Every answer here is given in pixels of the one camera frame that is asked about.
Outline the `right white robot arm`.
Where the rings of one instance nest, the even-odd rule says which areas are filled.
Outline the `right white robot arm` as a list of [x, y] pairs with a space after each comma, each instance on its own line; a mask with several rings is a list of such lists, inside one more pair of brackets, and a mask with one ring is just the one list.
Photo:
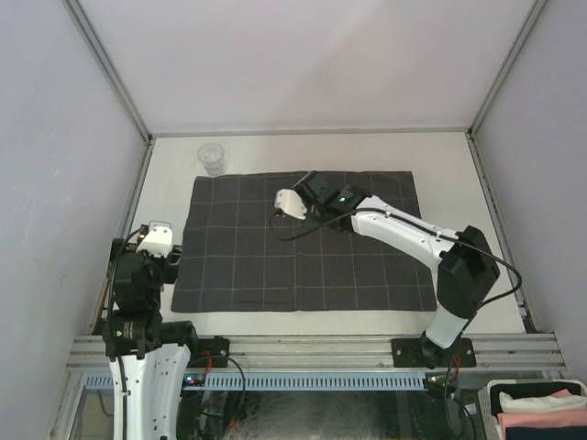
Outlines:
[[276, 193], [274, 205], [312, 229], [331, 227], [375, 239], [426, 266], [433, 279], [437, 310], [419, 338], [418, 356], [429, 368], [443, 365], [500, 277], [483, 232], [429, 224], [392, 207], [356, 185], [336, 188], [308, 172], [290, 189]]

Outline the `dark grey checked cloth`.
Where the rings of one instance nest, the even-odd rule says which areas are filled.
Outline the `dark grey checked cloth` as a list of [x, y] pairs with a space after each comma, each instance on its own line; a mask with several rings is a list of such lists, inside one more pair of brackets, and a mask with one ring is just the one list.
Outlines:
[[413, 311], [437, 307], [429, 269], [372, 238], [274, 216], [299, 172], [194, 181], [176, 313]]

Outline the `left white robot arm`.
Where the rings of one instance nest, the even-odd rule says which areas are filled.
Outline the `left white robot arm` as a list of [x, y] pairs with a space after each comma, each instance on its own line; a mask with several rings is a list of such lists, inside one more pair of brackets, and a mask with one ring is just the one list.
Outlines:
[[189, 321], [165, 323], [161, 294], [182, 248], [151, 221], [112, 242], [102, 338], [113, 382], [115, 439], [174, 439], [183, 373], [201, 345]]

